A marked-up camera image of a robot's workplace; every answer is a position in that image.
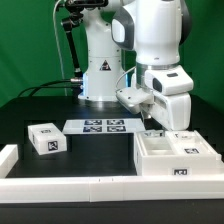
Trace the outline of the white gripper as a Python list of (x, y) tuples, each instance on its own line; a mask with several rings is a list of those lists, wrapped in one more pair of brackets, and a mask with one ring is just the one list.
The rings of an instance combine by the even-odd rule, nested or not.
[(153, 99), (143, 104), (143, 111), (167, 130), (186, 130), (190, 123), (191, 98), (188, 93), (171, 96), (154, 93)]

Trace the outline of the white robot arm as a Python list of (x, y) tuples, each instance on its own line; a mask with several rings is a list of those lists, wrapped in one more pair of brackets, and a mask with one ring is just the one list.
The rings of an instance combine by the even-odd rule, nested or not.
[(193, 80), (179, 65), (179, 45), (190, 33), (185, 0), (108, 0), (84, 10), (88, 68), (79, 99), (88, 104), (121, 103), (165, 129), (190, 123)]

